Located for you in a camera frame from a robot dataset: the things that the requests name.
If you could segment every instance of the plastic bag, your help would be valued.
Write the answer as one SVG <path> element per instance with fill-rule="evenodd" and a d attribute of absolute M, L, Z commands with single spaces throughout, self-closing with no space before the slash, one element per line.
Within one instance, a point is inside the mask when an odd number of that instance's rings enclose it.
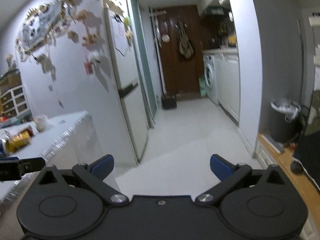
<path fill-rule="evenodd" d="M 207 90 L 205 88 L 206 83 L 205 83 L 205 77 L 204 76 L 199 78 L 199 86 L 200 86 L 200 95 L 202 97 L 205 97 L 207 95 Z"/>
<path fill-rule="evenodd" d="M 282 98 L 274 103 L 271 103 L 271 107 L 275 111 L 285 114 L 284 119 L 287 123 L 291 123 L 293 120 L 295 120 L 301 111 L 301 107 L 298 105 L 298 103 L 287 98 Z"/>

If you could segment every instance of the backpack hanging on door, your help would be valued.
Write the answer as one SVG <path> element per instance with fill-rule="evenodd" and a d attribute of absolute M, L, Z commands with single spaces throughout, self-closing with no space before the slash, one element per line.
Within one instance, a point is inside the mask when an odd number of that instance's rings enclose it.
<path fill-rule="evenodd" d="M 186 59 L 190 59 L 194 55 L 194 49 L 191 45 L 190 39 L 185 32 L 183 22 L 179 17 L 179 52 Z"/>

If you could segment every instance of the brown wooden door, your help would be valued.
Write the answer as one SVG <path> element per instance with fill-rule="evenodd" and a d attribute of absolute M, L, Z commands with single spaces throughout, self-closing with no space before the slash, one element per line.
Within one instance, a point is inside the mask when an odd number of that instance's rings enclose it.
<path fill-rule="evenodd" d="M 158 16 L 158 20 L 161 36 L 168 34 L 170 37 L 168 43 L 161 41 L 162 47 L 159 48 L 167 93 L 199 92 L 199 77 L 204 74 L 204 64 L 200 46 L 202 27 L 197 7 L 179 6 L 165 10 L 167 14 Z M 195 55 L 191 59 L 185 59 L 179 53 L 179 17 L 194 47 Z"/>

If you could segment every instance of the silver bolt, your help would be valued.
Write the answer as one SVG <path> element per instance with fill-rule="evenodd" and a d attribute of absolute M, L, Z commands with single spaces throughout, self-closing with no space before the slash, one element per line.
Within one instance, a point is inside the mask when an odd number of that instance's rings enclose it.
<path fill-rule="evenodd" d="M 122 194 L 115 194 L 110 197 L 110 200 L 114 203 L 123 203 L 123 202 L 127 201 L 127 199 L 128 198 Z"/>
<path fill-rule="evenodd" d="M 158 200 L 157 201 L 158 205 L 163 206 L 165 205 L 167 202 L 165 200 Z"/>
<path fill-rule="evenodd" d="M 214 197 L 210 194 L 201 194 L 199 197 L 198 197 L 198 200 L 200 202 L 210 202 L 214 199 Z"/>

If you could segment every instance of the white trash bag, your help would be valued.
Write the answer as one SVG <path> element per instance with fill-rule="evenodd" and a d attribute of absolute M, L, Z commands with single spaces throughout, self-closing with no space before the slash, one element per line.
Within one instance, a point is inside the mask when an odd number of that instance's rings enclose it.
<path fill-rule="evenodd" d="M 287 123 L 291 123 L 293 120 L 295 120 L 301 111 L 301 107 L 298 105 L 298 103 L 287 98 L 281 98 L 280 100 L 271 103 L 271 107 L 275 111 L 284 114 L 284 119 Z"/>

